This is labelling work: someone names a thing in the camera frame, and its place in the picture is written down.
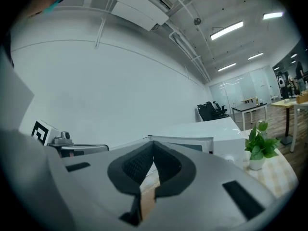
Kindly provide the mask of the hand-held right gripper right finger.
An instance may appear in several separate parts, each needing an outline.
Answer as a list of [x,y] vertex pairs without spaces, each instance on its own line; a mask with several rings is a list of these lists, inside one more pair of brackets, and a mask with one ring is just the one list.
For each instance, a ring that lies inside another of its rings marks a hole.
[[157,197],[141,231],[263,231],[288,202],[226,160],[187,147],[165,143],[190,159],[193,181],[181,193]]

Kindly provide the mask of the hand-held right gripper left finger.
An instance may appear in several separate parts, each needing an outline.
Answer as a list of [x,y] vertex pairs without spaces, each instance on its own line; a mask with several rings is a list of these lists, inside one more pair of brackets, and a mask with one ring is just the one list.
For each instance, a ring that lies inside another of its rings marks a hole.
[[153,164],[153,143],[141,142],[107,152],[61,158],[58,151],[45,147],[56,170],[64,172],[85,190],[87,196],[118,219],[138,226],[141,214],[140,186]]

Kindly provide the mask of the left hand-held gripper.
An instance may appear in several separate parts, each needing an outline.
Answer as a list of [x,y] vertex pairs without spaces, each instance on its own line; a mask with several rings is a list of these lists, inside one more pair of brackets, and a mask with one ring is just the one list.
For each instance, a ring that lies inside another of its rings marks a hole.
[[109,151],[105,144],[75,144],[69,132],[60,131],[42,120],[35,122],[31,136],[43,146],[56,149],[62,158]]

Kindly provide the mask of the green potted plant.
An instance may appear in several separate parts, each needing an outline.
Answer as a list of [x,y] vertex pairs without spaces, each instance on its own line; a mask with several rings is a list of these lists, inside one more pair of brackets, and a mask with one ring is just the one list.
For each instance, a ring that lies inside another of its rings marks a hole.
[[277,138],[270,138],[267,133],[268,122],[257,122],[245,140],[245,151],[250,152],[249,167],[251,170],[262,169],[265,160],[278,156],[275,151],[280,143]]

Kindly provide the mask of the black office chair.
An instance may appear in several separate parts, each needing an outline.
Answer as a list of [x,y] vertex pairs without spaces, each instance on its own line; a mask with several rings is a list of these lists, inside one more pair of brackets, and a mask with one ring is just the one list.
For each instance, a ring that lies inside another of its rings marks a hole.
[[211,112],[205,105],[200,104],[197,106],[197,109],[198,109],[198,113],[200,117],[202,118],[204,122],[213,120]]
[[222,118],[221,112],[217,111],[211,102],[206,102],[205,107],[212,120]]
[[213,101],[213,104],[216,106],[215,115],[221,118],[227,118],[229,115],[227,114],[228,109],[225,109],[225,106],[220,106],[216,101]]

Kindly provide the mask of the black-top table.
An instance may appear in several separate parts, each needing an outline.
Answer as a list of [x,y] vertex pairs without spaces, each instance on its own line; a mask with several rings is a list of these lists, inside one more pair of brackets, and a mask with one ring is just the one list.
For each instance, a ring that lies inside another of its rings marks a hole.
[[235,113],[240,113],[242,117],[242,126],[243,126],[243,131],[245,131],[245,114],[246,113],[252,113],[253,111],[257,111],[263,109],[264,110],[264,118],[265,120],[267,119],[267,103],[263,104],[255,104],[255,103],[245,103],[240,106],[232,107],[232,117],[233,121],[236,122],[236,117]]

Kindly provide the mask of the white ceiling air conditioner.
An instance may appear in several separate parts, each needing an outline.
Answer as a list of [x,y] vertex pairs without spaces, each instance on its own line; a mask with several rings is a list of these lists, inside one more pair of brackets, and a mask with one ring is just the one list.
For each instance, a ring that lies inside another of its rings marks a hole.
[[161,0],[116,0],[111,14],[147,31],[169,20],[167,7]]

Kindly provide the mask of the yellow-top pedestal table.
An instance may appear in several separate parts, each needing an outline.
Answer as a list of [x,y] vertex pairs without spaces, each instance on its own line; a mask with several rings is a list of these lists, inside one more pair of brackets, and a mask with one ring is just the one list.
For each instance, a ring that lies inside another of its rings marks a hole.
[[289,127],[290,127],[290,110],[293,108],[293,102],[296,102],[295,99],[284,99],[275,103],[272,103],[271,106],[280,107],[286,109],[286,127],[285,127],[285,135],[281,138],[281,143],[283,145],[291,145],[293,136],[289,135]]

